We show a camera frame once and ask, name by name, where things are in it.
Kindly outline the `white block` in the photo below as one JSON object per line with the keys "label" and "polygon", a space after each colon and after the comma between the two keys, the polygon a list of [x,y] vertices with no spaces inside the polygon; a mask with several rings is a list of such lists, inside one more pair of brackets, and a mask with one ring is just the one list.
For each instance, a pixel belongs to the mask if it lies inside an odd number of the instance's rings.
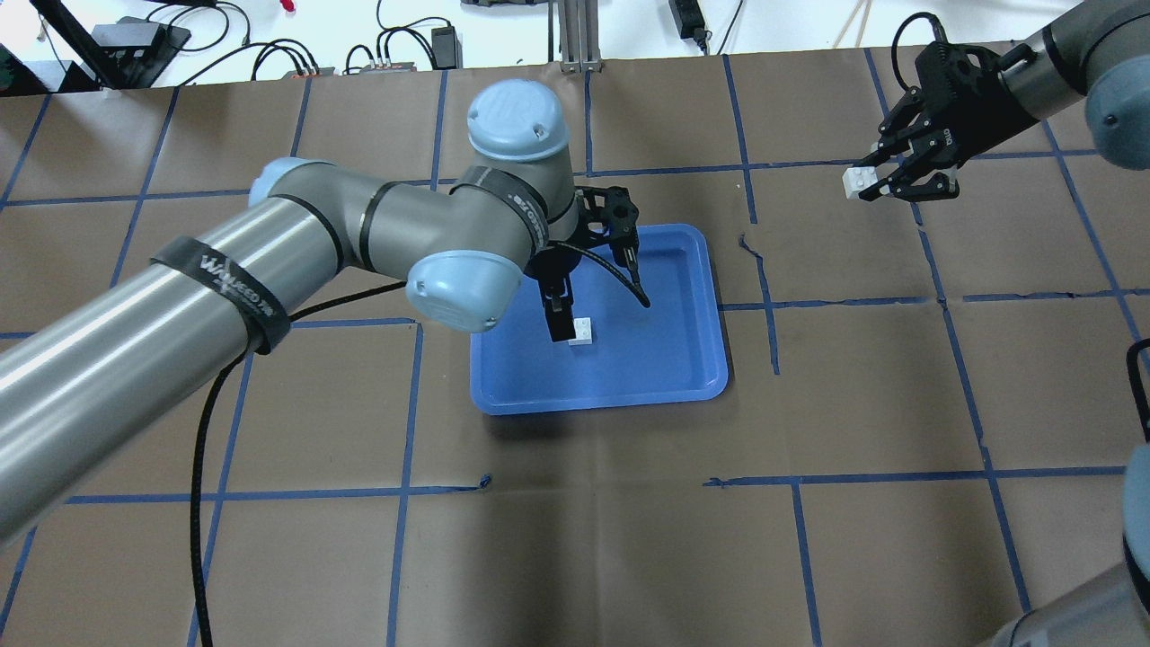
{"label": "white block", "polygon": [[874,165],[851,165],[842,175],[846,199],[862,199],[862,193],[879,182],[877,169]]}
{"label": "white block", "polygon": [[572,319],[572,339],[567,340],[572,347],[584,347],[593,344],[593,324],[591,318]]}

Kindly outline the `blue plastic tray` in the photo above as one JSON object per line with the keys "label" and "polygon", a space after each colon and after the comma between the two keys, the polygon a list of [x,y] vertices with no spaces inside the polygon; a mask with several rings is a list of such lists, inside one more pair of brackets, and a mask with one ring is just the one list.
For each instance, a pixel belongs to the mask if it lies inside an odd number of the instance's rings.
{"label": "blue plastic tray", "polygon": [[534,282],[498,326],[471,337],[471,400],[489,415],[713,400],[730,382],[708,245],[687,224],[641,226],[643,307],[583,261],[572,274],[586,344],[554,342]]}

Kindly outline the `black power adapter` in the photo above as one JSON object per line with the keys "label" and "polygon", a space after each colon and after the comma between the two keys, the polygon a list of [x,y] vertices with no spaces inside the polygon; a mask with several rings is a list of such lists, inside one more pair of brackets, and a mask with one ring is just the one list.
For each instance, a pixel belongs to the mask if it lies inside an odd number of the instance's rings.
{"label": "black power adapter", "polygon": [[432,66],[437,70],[459,69],[463,66],[463,51],[455,26],[439,26],[431,30]]}

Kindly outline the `black usb hub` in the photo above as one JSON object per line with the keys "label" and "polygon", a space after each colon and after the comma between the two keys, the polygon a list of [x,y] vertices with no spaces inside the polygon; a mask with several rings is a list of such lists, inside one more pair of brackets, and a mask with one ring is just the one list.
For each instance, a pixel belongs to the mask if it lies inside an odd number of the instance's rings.
{"label": "black usb hub", "polygon": [[377,62],[362,66],[356,75],[381,75],[381,74],[415,74],[417,66],[411,61]]}

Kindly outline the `aluminium frame post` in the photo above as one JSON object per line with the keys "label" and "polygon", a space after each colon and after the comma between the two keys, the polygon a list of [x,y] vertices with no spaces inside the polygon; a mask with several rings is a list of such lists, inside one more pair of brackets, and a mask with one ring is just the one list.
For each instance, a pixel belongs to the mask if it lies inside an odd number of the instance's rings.
{"label": "aluminium frame post", "polygon": [[564,74],[600,71],[599,1],[557,1],[560,69]]}

